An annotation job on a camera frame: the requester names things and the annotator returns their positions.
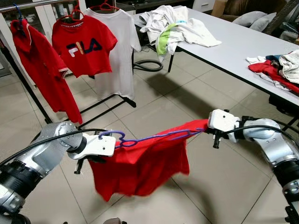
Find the green cloth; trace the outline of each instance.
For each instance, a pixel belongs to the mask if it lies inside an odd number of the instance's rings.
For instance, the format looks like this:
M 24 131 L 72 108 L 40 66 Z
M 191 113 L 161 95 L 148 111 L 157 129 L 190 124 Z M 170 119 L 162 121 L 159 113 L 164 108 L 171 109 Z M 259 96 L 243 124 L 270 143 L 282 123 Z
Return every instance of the green cloth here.
M 158 55 L 165 55 L 166 54 L 166 45 L 168 43 L 171 28 L 173 28 L 174 26 L 176 26 L 176 23 L 168 25 L 166 30 L 160 35 L 158 48 L 157 48 Z

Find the white table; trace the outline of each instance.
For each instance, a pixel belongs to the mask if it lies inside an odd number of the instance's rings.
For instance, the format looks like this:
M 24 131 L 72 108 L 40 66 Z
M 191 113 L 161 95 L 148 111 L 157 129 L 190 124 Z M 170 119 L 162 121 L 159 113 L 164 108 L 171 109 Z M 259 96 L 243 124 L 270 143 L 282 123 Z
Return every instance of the white table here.
M 299 49 L 298 45 L 193 9 L 188 9 L 188 11 L 189 18 L 202 21 L 212 35 L 217 40 L 222 41 L 222 44 L 207 48 L 197 44 L 180 42 L 178 44 L 179 49 L 270 95 L 281 97 L 299 106 L 298 96 L 281 90 L 274 84 L 260 78 L 248 69 L 249 63 L 245 60 L 246 57 L 288 54 Z M 139 20 L 139 14 L 134 15 L 134 20 L 137 26 L 144 26 Z

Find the red polo shirt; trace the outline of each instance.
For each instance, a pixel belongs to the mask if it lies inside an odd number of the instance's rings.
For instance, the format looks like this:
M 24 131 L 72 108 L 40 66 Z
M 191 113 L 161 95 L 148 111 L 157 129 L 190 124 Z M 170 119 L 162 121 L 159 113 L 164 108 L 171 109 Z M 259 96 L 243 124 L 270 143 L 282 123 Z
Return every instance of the red polo shirt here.
M 72 122 L 82 123 L 73 95 L 63 79 L 68 68 L 43 34 L 22 20 L 11 23 L 11 31 L 21 62 L 54 112 L 66 112 Z
M 76 77 L 112 72 L 109 53 L 117 39 L 102 22 L 88 15 L 72 24 L 57 21 L 53 47 Z

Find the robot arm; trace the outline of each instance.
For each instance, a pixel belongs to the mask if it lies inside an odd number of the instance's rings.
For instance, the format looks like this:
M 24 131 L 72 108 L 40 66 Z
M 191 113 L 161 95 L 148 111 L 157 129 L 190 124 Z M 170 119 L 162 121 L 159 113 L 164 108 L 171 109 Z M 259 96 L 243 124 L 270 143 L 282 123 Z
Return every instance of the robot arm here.
M 270 119 L 254 120 L 250 117 L 243 117 L 241 120 L 226 111 L 214 110 L 210 113 L 207 132 L 214 134 L 214 148 L 219 148 L 221 137 L 230 139 L 232 142 L 246 139 L 259 144 L 283 187 L 283 194 L 290 205 L 286 208 L 289 215 L 286 221 L 299 224 L 297 212 L 299 202 L 298 151 L 291 143 L 284 140 L 281 133 L 268 128 L 234 131 L 239 127 L 253 125 L 279 128 L 279 125 Z M 31 144 L 73 131 L 76 131 L 76 128 L 71 122 L 49 124 L 42 129 L 39 137 Z M 81 162 L 82 166 L 83 159 L 101 161 L 101 156 L 112 156 L 115 142 L 116 139 L 111 136 L 103 136 L 99 139 L 98 135 L 77 133 L 36 146 L 16 157 L 11 163 L 0 167 L 0 223 L 12 223 L 12 218 L 19 213 L 26 197 L 54 167 L 59 165 L 65 152 L 70 158 Z M 5 213 L 13 217 L 8 218 L 4 216 Z
M 74 124 L 69 121 L 49 124 L 31 144 L 76 130 Z M 90 156 L 112 156 L 115 143 L 116 139 L 111 136 L 99 139 L 98 135 L 77 133 L 34 147 L 1 167 L 0 221 L 1 214 L 17 214 L 20 211 L 26 197 L 60 164 L 65 152 L 74 160 Z
M 214 110 L 210 113 L 208 127 L 214 133 L 214 147 L 219 147 L 223 132 L 234 130 L 238 127 L 265 125 L 279 128 L 279 125 L 271 119 L 253 119 L 251 117 L 239 117 L 228 111 Z M 264 157 L 270 165 L 283 188 L 283 194 L 289 205 L 286 212 L 289 217 L 286 221 L 291 224 L 299 224 L 299 153 L 298 149 L 286 141 L 282 134 L 267 128 L 250 128 L 229 133 L 226 138 L 232 142 L 239 139 L 254 141 L 260 145 Z

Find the red t-shirt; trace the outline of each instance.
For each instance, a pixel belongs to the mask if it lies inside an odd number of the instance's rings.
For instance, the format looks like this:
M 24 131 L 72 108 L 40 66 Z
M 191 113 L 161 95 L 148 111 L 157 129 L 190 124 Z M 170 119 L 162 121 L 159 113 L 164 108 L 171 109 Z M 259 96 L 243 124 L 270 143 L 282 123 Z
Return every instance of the red t-shirt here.
M 185 129 L 192 133 L 197 132 L 197 128 L 205 131 L 207 122 L 207 119 L 194 120 L 158 135 Z M 105 201 L 109 201 L 113 193 L 146 196 L 173 174 L 189 174 L 186 139 L 191 136 L 172 140 L 179 136 L 186 136 L 186 133 L 144 140 L 131 147 L 120 147 L 112 157 L 103 157 L 106 163 L 89 161 L 97 192 Z
M 26 20 L 11 23 L 11 31 L 21 62 L 54 112 L 64 111 L 72 122 L 82 123 L 82 117 L 73 95 L 63 79 L 68 68 L 51 44 Z
M 117 39 L 102 22 L 88 15 L 72 24 L 57 21 L 52 44 L 76 77 L 112 72 L 109 53 Z

